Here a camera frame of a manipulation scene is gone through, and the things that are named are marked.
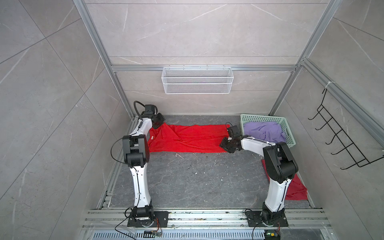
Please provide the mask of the bright red t-shirt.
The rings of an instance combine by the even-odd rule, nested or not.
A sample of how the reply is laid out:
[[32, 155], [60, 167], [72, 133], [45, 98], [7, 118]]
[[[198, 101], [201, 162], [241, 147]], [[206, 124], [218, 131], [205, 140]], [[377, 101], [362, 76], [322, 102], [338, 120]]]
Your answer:
[[220, 143], [228, 138], [225, 125], [179, 126], [162, 124], [150, 129], [148, 140], [151, 153], [224, 153]]

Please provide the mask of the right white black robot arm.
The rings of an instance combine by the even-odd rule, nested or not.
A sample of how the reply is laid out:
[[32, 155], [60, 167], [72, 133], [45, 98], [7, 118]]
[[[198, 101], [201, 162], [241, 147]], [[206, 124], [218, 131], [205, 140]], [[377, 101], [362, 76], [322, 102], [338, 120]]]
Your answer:
[[237, 126], [227, 128], [229, 136], [224, 138], [220, 147], [228, 153], [250, 151], [264, 157], [269, 190], [261, 211], [245, 210], [250, 227], [287, 227], [285, 198], [288, 187], [299, 167], [287, 143], [270, 143], [242, 135]]

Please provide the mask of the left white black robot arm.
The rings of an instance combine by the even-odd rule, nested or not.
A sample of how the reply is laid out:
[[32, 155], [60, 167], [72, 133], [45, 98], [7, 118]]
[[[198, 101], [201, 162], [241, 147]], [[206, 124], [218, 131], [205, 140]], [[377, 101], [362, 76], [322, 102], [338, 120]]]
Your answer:
[[165, 118], [155, 105], [134, 101], [134, 109], [139, 120], [133, 132], [122, 138], [124, 163], [130, 168], [133, 177], [135, 202], [131, 218], [148, 225], [155, 220], [147, 180], [150, 160], [148, 138], [150, 130], [158, 129], [165, 122]]

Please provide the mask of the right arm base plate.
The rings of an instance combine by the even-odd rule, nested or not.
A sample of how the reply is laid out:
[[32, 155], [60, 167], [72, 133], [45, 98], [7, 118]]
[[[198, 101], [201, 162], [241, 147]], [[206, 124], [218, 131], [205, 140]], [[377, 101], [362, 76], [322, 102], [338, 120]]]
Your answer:
[[275, 213], [269, 210], [251, 211], [245, 210], [249, 227], [288, 227], [285, 210]]

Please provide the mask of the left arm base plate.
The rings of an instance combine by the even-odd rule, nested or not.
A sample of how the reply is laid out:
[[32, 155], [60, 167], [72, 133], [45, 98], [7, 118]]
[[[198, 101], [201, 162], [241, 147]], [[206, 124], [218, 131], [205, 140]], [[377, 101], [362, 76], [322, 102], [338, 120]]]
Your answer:
[[165, 228], [168, 225], [169, 212], [155, 211], [153, 213], [133, 213], [128, 218], [127, 227], [136, 228]]

